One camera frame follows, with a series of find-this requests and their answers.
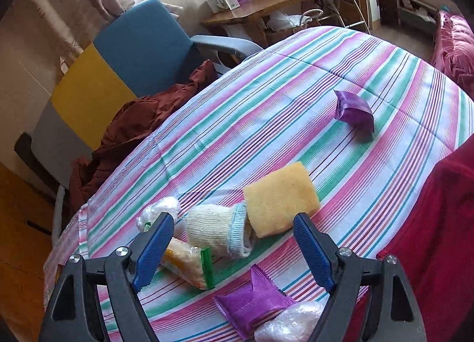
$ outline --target bed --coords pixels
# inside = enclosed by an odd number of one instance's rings
[[[474,99],[474,34],[462,16],[439,11],[431,64]]]
[[[367,139],[334,120],[333,90],[371,106]],[[375,257],[397,233],[435,163],[474,131],[473,102],[432,66],[357,31],[303,30],[256,54],[191,99],[143,141],[74,216],[44,265],[45,303],[56,267],[74,252],[110,254],[137,235],[135,218],[158,199],[232,205],[242,187],[301,161],[321,200],[319,230]],[[183,221],[175,235],[185,239]],[[139,293],[161,341],[240,341],[212,296],[248,280],[254,263],[298,301],[321,300],[292,233],[260,240],[250,257],[213,260],[216,288],[202,292],[158,268]],[[108,294],[99,289],[112,341],[120,341]]]

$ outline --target green zipper seal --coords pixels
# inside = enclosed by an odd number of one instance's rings
[[[208,290],[212,290],[214,285],[214,274],[212,273],[212,260],[210,256],[210,248],[201,250],[202,272],[204,273],[204,280]]]

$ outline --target clear plastic bag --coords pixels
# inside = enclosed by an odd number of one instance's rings
[[[261,325],[256,342],[307,342],[324,310],[319,302],[299,302]]]
[[[311,20],[312,19],[309,16],[288,16],[287,14],[284,14],[280,11],[275,11],[270,14],[270,19],[267,21],[267,26],[272,28],[275,32],[279,32],[294,27],[300,27],[309,23]]]
[[[214,288],[209,249],[202,250],[172,238],[161,265],[201,290]]]
[[[166,196],[157,202],[146,206],[140,216],[136,219],[137,227],[140,232],[148,231],[151,225],[155,222],[157,217],[162,213],[169,213],[176,224],[178,220],[178,213],[181,207],[174,196]]]

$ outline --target white knitted sock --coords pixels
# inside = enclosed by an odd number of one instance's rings
[[[244,202],[233,207],[193,207],[186,215],[186,235],[189,244],[210,247],[213,255],[234,259],[247,257],[255,243]]]

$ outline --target chair armrest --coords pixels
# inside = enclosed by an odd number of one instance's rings
[[[15,143],[15,152],[20,159],[31,169],[36,176],[38,176],[44,184],[46,184],[51,191],[58,189],[59,183],[56,179],[48,172],[46,168],[36,159],[35,155],[31,151],[31,136],[26,132],[23,132]]]
[[[63,203],[65,194],[66,189],[60,184],[56,194],[53,228],[51,229],[51,241],[53,242],[53,247],[58,243],[59,237],[61,236],[61,222],[63,219]]]
[[[207,48],[235,55],[241,60],[254,55],[262,50],[262,47],[243,38],[196,35],[191,41],[199,48]]]

